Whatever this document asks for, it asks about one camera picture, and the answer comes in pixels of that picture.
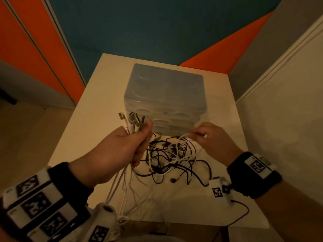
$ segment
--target translucent plastic box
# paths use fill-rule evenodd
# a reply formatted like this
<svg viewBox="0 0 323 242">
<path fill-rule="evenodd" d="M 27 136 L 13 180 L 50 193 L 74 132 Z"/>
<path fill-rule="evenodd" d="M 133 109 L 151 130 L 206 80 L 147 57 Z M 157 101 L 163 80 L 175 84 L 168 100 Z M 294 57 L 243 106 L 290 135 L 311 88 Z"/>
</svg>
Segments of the translucent plastic box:
<svg viewBox="0 0 323 242">
<path fill-rule="evenodd" d="M 135 64 L 124 104 L 137 114 L 197 122 L 207 110 L 203 76 Z"/>
</svg>

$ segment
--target table top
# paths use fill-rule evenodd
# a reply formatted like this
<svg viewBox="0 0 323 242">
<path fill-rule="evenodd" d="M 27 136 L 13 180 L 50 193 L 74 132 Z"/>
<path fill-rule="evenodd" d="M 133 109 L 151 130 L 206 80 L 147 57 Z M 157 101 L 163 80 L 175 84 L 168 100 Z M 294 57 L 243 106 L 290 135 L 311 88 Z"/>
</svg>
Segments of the table top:
<svg viewBox="0 0 323 242">
<path fill-rule="evenodd" d="M 201 74 L 204 77 L 208 111 L 202 116 L 200 123 L 209 121 L 223 127 L 241 149 L 247 150 L 226 74 L 103 54 L 49 161 L 50 166 L 71 162 L 83 156 L 111 131 L 121 126 L 118 113 L 125 112 L 123 95 L 135 63 Z M 208 156 L 204 150 L 200 152 L 198 158 L 210 164 L 213 176 L 224 176 L 229 179 L 226 167 Z M 130 178 L 130 173 L 128 168 L 127 180 Z M 175 171 L 171 172 L 170 176 L 166 174 L 166 181 L 159 185 L 155 184 L 151 177 L 140 177 L 148 187 L 132 175 L 131 186 L 141 197 L 141 204 L 130 216 L 131 220 L 154 222 L 165 220 L 171 223 L 225 226 L 246 212 L 246 208 L 240 204 L 228 208 L 216 202 L 214 195 L 208 191 L 209 187 L 203 187 L 196 178 L 192 179 L 190 185 L 186 185 L 185 177 L 175 184 L 169 182 L 175 174 Z M 105 202 L 111 184 L 112 180 L 95 187 L 88 199 L 91 208 L 100 202 Z M 235 191 L 232 193 L 235 200 L 246 204 L 250 209 L 250 213 L 234 226 L 269 227 L 268 220 L 254 200 Z M 123 192 L 120 185 L 110 204 L 119 211 L 122 200 Z M 134 197 L 131 192 L 128 192 L 125 211 L 134 205 Z"/>
</svg>

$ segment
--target plastic storage box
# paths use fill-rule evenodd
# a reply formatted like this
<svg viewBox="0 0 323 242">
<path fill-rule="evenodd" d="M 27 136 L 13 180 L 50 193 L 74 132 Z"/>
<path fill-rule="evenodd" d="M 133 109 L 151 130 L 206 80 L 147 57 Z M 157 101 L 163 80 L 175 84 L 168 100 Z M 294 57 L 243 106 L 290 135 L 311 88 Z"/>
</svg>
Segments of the plastic storage box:
<svg viewBox="0 0 323 242">
<path fill-rule="evenodd" d="M 124 104 L 127 113 L 152 119 L 154 132 L 183 135 L 206 113 L 203 76 L 135 64 Z"/>
</svg>

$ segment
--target person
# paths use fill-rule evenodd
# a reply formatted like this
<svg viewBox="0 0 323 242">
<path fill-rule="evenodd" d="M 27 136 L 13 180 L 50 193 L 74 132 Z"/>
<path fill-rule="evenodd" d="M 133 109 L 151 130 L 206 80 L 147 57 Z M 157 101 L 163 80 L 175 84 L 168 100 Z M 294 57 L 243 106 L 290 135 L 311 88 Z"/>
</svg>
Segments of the person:
<svg viewBox="0 0 323 242">
<path fill-rule="evenodd" d="M 124 128 L 119 127 L 89 153 L 69 164 L 66 163 L 66 169 L 61 163 L 60 169 L 55 166 L 49 169 L 48 173 L 71 205 L 75 202 L 85 205 L 87 197 L 97 184 L 106 183 L 129 163 L 133 167 L 139 165 L 151 136 L 150 120 L 144 123 L 138 133 L 132 135 L 127 135 Z M 223 128 L 209 122 L 191 130 L 188 137 L 226 167 L 232 166 L 245 154 Z M 67 182 L 65 178 L 68 175 L 71 176 Z M 240 188 L 251 190 L 251 187 Z M 260 196 L 258 191 L 249 192 L 256 196 L 255 202 L 285 242 L 323 241 L 323 207 L 301 191 L 280 180 Z M 9 234 L 13 235 L 6 228 L 0 228 L 0 241 L 16 241 Z"/>
</svg>

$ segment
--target gray panel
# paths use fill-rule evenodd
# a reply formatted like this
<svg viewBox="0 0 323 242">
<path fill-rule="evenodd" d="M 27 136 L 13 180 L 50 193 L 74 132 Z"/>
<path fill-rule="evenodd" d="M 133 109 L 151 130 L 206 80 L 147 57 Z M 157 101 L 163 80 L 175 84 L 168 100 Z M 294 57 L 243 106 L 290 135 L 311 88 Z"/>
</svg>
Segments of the gray panel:
<svg viewBox="0 0 323 242">
<path fill-rule="evenodd" d="M 75 108 L 68 96 L 2 60 L 0 60 L 0 88 L 19 101 Z"/>
<path fill-rule="evenodd" d="M 235 100 L 323 14 L 323 0 L 282 0 L 232 71 Z"/>
</svg>

